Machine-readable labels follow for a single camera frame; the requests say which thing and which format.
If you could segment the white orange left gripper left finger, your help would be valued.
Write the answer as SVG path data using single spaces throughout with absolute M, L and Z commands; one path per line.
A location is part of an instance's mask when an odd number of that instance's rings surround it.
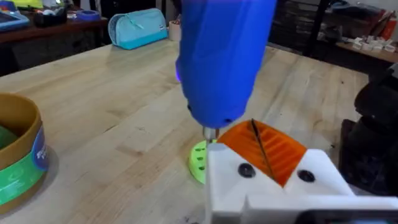
M 279 218 L 272 197 L 282 188 L 223 143 L 208 146 L 206 216 L 208 218 Z

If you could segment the white orange left gripper right finger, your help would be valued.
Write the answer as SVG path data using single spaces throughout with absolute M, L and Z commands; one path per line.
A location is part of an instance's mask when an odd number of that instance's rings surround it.
M 354 193 L 328 155 L 306 149 L 290 136 L 256 120 L 251 121 L 265 169 L 256 168 L 259 190 L 295 197 L 304 195 L 349 196 Z

